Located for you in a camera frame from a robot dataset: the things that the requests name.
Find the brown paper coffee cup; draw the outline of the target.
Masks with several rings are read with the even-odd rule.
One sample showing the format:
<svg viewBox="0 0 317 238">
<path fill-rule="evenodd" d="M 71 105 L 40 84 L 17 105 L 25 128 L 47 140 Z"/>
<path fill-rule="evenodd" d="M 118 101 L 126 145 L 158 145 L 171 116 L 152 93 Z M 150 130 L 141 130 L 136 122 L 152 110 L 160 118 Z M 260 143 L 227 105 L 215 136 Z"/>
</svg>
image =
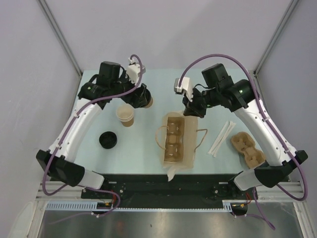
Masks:
<svg viewBox="0 0 317 238">
<path fill-rule="evenodd" d="M 153 102 L 154 102 L 154 99 L 153 99 L 153 97 L 151 97 L 150 100 L 149 100 L 149 102 L 148 102 L 148 104 L 145 106 L 145 108 L 146 108 L 146 109 L 147 109 L 147 108 L 150 108 L 150 107 L 153 105 Z"/>
</svg>

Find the stack of brown paper cups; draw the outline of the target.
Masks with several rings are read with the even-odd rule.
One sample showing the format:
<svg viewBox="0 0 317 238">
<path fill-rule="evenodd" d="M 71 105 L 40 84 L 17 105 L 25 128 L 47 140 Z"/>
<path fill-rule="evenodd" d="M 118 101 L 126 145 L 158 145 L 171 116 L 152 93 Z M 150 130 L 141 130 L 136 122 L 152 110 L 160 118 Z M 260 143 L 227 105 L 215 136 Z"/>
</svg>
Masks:
<svg viewBox="0 0 317 238">
<path fill-rule="evenodd" d="M 124 104 L 116 109 L 116 116 L 124 127 L 131 127 L 134 123 L 134 108 Z"/>
</svg>

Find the brown paper takeout bag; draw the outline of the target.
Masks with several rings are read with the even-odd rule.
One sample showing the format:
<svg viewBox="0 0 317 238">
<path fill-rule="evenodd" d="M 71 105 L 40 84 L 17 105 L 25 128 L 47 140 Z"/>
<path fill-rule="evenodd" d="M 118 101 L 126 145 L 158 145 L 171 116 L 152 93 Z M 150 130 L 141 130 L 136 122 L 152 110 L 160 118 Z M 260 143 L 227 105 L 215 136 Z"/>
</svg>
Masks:
<svg viewBox="0 0 317 238">
<path fill-rule="evenodd" d="M 208 129 L 198 128 L 197 117 L 184 116 L 182 111 L 169 112 L 163 116 L 155 140 L 161 150 L 162 167 L 167 169 L 167 181 L 172 181 L 177 172 L 194 167 L 196 151 L 207 133 Z"/>
</svg>

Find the brown pulp cup carrier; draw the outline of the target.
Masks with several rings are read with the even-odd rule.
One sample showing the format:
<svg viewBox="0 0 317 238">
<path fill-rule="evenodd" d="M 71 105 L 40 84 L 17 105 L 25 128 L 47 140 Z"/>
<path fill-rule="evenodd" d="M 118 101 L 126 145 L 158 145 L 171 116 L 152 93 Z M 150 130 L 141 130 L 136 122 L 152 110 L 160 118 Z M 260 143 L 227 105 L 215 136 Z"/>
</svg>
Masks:
<svg viewBox="0 0 317 238">
<path fill-rule="evenodd" d="M 181 162 L 183 160 L 184 147 L 182 143 L 185 119 L 181 117 L 168 117 L 165 140 L 165 162 Z"/>
</svg>

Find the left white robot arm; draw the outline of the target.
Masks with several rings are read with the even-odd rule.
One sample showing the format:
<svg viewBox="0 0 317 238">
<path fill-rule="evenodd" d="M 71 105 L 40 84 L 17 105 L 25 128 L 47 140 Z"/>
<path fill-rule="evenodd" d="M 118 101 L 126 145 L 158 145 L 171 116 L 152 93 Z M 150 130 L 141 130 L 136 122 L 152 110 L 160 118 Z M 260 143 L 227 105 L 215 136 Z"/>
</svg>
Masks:
<svg viewBox="0 0 317 238">
<path fill-rule="evenodd" d="M 144 108 L 151 94 L 141 83 L 144 65 L 130 59 L 127 68 L 104 61 L 99 73 L 80 89 L 74 111 L 55 142 L 47 150 L 39 150 L 36 159 L 45 172 L 69 186 L 92 188 L 98 198 L 109 194 L 105 178 L 75 163 L 77 151 L 94 119 L 113 98 L 121 98 L 133 108 Z"/>
</svg>

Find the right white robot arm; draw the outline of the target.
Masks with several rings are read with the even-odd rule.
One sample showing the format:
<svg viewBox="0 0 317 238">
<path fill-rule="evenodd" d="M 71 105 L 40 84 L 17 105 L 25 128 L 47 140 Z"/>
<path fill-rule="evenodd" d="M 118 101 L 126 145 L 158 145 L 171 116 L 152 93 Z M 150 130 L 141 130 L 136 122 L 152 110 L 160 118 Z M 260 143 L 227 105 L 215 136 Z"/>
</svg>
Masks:
<svg viewBox="0 0 317 238">
<path fill-rule="evenodd" d="M 250 81 L 233 82 L 221 63 L 203 70 L 202 75 L 207 85 L 205 91 L 196 89 L 188 77 L 175 80 L 175 93 L 184 96 L 184 115 L 203 118 L 207 109 L 223 106 L 245 124 L 266 156 L 265 162 L 231 179 L 228 192 L 232 198 L 240 199 L 247 189 L 259 185 L 279 185 L 307 160 L 307 153 L 289 144 L 276 128 Z"/>
</svg>

